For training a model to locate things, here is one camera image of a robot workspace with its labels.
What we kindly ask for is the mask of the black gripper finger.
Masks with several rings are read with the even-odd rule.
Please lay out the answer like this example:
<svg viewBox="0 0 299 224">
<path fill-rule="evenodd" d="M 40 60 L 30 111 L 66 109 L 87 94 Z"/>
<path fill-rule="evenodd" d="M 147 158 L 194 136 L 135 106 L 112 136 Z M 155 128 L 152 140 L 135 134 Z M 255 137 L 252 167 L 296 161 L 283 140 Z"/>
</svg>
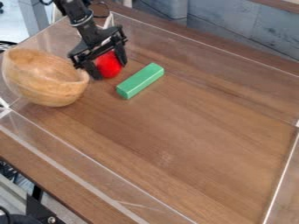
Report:
<svg viewBox="0 0 299 224">
<path fill-rule="evenodd" d="M 86 60 L 83 62 L 83 67 L 84 67 L 86 71 L 88 72 L 88 75 L 95 80 L 102 80 L 103 79 L 102 73 L 100 73 L 95 63 L 91 60 Z"/>
<path fill-rule="evenodd" d="M 115 55 L 122 66 L 127 64 L 127 52 L 123 45 L 115 45 Z"/>
</svg>

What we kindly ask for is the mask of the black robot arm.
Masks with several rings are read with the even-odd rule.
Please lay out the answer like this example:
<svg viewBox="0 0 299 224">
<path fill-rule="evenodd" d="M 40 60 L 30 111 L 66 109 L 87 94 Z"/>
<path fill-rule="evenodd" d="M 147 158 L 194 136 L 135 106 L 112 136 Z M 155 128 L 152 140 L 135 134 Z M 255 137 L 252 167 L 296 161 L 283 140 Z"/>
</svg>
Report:
<svg viewBox="0 0 299 224">
<path fill-rule="evenodd" d="M 80 42 L 68 52 L 68 58 L 76 69 L 87 71 L 95 79 L 103 78 L 94 60 L 96 57 L 114 51 L 118 62 L 123 67 L 127 64 L 127 35 L 122 25 L 99 28 L 94 20 L 94 11 L 83 3 L 83 0 L 54 0 L 62 14 L 68 17 L 70 25 L 78 29 Z"/>
</svg>

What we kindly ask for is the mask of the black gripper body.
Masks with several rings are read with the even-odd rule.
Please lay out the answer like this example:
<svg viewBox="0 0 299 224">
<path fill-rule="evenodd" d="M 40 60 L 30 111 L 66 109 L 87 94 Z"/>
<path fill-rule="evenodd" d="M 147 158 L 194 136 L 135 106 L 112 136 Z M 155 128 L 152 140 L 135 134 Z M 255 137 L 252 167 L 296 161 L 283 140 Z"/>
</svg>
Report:
<svg viewBox="0 0 299 224">
<path fill-rule="evenodd" d="M 83 62 L 86 60 L 92 61 L 98 56 L 110 51 L 115 51 L 115 45 L 123 45 L 126 48 L 126 43 L 127 35 L 124 34 L 122 25 L 100 29 L 99 42 L 94 46 L 88 46 L 84 41 L 80 41 L 76 47 L 70 51 L 68 58 L 75 68 L 83 68 Z"/>
</svg>

